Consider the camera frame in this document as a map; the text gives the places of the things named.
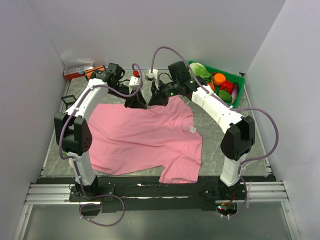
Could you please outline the pink t-shirt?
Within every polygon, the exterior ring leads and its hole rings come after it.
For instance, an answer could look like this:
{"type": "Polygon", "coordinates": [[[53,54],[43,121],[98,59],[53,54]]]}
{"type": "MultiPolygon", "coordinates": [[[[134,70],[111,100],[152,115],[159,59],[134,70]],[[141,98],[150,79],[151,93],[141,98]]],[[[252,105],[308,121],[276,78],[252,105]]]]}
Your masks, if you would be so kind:
{"type": "Polygon", "coordinates": [[[171,97],[167,106],[149,109],[99,103],[88,121],[93,137],[91,166],[109,175],[162,166],[160,183],[195,183],[202,163],[202,137],[193,120],[193,111],[179,96],[171,97]]]}

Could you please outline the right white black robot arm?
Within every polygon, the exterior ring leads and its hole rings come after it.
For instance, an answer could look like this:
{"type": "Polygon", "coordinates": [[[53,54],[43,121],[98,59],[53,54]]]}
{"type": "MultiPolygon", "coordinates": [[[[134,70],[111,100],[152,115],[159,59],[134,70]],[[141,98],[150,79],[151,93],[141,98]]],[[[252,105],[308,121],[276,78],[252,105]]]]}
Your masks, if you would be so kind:
{"type": "Polygon", "coordinates": [[[219,197],[230,199],[240,185],[241,162],[247,157],[255,143],[255,121],[251,116],[244,117],[231,110],[200,76],[183,61],[168,66],[171,81],[164,83],[159,77],[148,73],[152,81],[149,106],[167,106],[174,96],[187,97],[201,107],[219,125],[224,137],[220,148],[224,154],[222,173],[217,184],[219,197]]]}

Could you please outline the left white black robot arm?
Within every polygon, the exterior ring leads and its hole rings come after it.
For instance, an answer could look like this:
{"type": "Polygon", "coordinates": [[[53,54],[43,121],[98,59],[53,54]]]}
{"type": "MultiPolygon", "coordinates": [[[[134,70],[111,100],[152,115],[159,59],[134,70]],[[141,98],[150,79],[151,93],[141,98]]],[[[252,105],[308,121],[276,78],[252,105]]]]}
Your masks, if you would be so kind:
{"type": "Polygon", "coordinates": [[[61,159],[71,159],[75,172],[75,189],[87,201],[99,196],[98,177],[93,171],[89,149],[93,143],[88,120],[94,109],[106,94],[124,99],[124,106],[146,110],[147,103],[141,93],[142,71],[138,64],[132,64],[133,76],[129,85],[122,83],[125,70],[116,63],[109,63],[102,69],[85,72],[87,86],[80,97],[64,112],[54,116],[56,142],[61,159]]]}

